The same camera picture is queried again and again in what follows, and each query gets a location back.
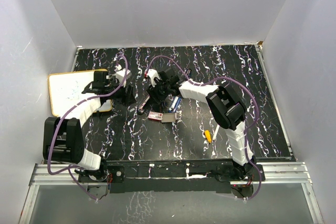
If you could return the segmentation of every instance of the yellow object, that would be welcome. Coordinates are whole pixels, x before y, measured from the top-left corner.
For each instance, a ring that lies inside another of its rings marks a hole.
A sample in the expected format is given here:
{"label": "yellow object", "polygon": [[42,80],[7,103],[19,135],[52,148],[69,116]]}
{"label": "yellow object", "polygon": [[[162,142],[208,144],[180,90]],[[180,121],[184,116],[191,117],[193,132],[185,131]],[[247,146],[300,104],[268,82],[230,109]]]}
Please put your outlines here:
{"label": "yellow object", "polygon": [[210,132],[208,130],[206,130],[204,132],[204,134],[205,134],[206,139],[208,140],[208,143],[211,143],[212,140],[211,140]]}

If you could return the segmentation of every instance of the whiteboard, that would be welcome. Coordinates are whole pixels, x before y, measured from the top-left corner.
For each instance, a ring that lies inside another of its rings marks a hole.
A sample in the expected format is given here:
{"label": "whiteboard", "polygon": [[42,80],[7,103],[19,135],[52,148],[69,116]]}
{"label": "whiteboard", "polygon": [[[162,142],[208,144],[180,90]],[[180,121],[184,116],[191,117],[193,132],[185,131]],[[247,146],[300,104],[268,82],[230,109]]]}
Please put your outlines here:
{"label": "whiteboard", "polygon": [[[48,77],[51,112],[54,116],[64,115],[72,106],[83,99],[92,97],[95,94],[82,91],[93,81],[93,73],[97,70],[54,73]],[[112,101],[105,102],[97,111],[105,112],[112,109]]]}

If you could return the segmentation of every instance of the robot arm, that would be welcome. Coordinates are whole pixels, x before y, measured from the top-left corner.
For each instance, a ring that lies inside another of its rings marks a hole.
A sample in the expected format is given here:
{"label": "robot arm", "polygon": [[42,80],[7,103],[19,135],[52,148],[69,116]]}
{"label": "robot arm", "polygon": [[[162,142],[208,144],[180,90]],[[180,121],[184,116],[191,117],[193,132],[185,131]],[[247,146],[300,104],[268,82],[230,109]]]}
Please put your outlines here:
{"label": "robot arm", "polygon": [[[116,73],[114,75],[109,75],[107,71],[95,71],[93,74],[93,80],[82,92],[83,99],[88,98],[87,95],[84,95],[86,93],[96,95],[111,93],[120,84],[124,75],[125,69],[121,69],[120,66],[116,67]],[[131,72],[128,70],[127,79],[130,76]],[[94,154],[85,148],[85,141],[81,128],[87,119],[89,119],[102,104],[110,99],[120,101],[126,106],[135,103],[133,87],[130,85],[126,87],[125,81],[123,86],[112,96],[88,99],[86,102],[83,102],[78,105],[76,109],[71,111],[65,117],[57,134],[57,139],[52,153],[53,161],[76,164],[86,170],[99,170],[101,166],[101,156]],[[60,118],[49,117],[45,121],[43,142],[44,159],[48,159],[51,141],[59,120]]]}
{"label": "robot arm", "polygon": [[248,144],[248,159],[245,154],[246,107],[230,85],[200,86],[201,83],[181,81],[171,68],[159,73],[150,69],[147,77],[151,80],[148,88],[150,99],[147,99],[147,102],[161,103],[172,94],[207,103],[215,121],[225,130],[232,148],[233,161],[244,166],[248,159],[252,159],[253,153]]}

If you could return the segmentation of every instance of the small box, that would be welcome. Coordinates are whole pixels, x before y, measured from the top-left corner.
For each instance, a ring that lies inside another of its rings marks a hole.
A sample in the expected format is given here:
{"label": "small box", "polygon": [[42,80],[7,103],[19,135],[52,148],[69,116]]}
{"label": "small box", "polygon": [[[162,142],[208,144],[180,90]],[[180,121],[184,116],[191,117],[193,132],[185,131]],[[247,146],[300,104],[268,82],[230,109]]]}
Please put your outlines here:
{"label": "small box", "polygon": [[166,113],[162,116],[162,123],[173,123],[177,120],[177,113]]}
{"label": "small box", "polygon": [[162,120],[162,113],[157,113],[157,112],[149,112],[148,119],[153,120],[153,121],[161,121]]}

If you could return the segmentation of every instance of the white wall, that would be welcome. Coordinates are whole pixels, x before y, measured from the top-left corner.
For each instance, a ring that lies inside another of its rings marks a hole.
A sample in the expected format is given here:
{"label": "white wall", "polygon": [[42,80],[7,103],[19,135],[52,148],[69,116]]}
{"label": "white wall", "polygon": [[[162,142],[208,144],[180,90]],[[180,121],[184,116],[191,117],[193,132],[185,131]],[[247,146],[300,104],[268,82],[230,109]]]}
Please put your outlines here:
{"label": "white wall", "polygon": [[76,47],[51,0],[0,0],[0,222],[17,223],[44,120],[47,77],[71,68]]}
{"label": "white wall", "polygon": [[287,0],[264,58],[294,154],[307,163],[326,223],[335,223],[336,0]]}
{"label": "white wall", "polygon": [[76,45],[134,47],[264,40],[285,0],[52,0]]}

